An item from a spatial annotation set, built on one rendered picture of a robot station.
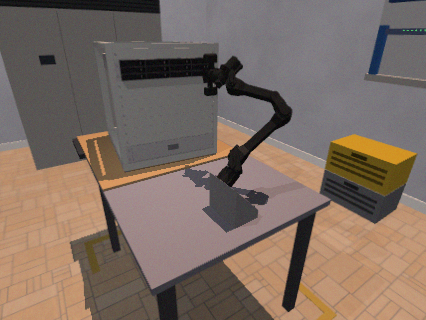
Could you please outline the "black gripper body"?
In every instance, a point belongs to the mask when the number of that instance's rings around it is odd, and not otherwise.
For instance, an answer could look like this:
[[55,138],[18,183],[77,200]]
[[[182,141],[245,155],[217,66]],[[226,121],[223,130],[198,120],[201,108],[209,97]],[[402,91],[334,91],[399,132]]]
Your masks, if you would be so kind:
[[217,54],[204,54],[203,61],[204,63],[209,63],[209,67],[205,67],[206,82],[207,82],[207,87],[209,88],[206,88],[206,87],[204,88],[204,95],[214,96],[217,94],[217,87],[213,87],[214,81],[212,76],[213,76],[213,73],[217,71],[214,69],[214,63],[217,63]]

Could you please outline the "flat orange board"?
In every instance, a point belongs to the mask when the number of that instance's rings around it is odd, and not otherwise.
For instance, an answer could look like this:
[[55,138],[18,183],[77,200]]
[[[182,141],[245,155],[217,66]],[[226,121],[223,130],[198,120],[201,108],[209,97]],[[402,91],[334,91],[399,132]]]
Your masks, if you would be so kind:
[[137,183],[228,157],[233,147],[217,139],[217,153],[124,172],[107,132],[77,136],[103,190]]

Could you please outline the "grey open rack frame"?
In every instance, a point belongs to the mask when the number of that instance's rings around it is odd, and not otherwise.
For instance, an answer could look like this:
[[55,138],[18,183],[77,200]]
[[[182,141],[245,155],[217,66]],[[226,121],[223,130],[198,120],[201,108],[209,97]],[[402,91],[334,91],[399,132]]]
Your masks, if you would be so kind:
[[202,76],[122,81],[119,60],[217,54],[218,68],[219,43],[98,42],[94,51],[108,135],[110,131],[119,155],[122,150],[124,172],[217,153],[218,88],[216,95],[205,96]]

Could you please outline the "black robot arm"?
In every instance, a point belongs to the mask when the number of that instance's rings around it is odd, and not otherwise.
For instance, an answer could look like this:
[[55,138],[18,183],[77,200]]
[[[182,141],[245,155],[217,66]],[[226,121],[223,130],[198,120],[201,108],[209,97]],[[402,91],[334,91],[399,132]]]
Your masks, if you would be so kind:
[[[233,149],[229,150],[230,153],[228,154],[227,164],[229,166],[225,166],[225,168],[223,168],[220,173],[215,176],[230,187],[234,185],[234,183],[243,173],[242,165],[248,158],[249,154],[276,129],[281,128],[289,123],[292,116],[291,107],[286,104],[285,100],[277,91],[271,91],[248,85],[242,80],[236,78],[232,69],[234,69],[234,73],[236,75],[242,68],[243,65],[240,63],[238,58],[232,56],[224,65],[222,64],[220,68],[215,68],[217,71],[215,71],[212,76],[214,84],[218,89],[223,85],[226,85],[226,89],[229,95],[244,95],[270,102],[274,108],[275,113],[271,120],[244,145],[238,146],[238,144],[236,144]],[[236,171],[238,171],[238,173]]]

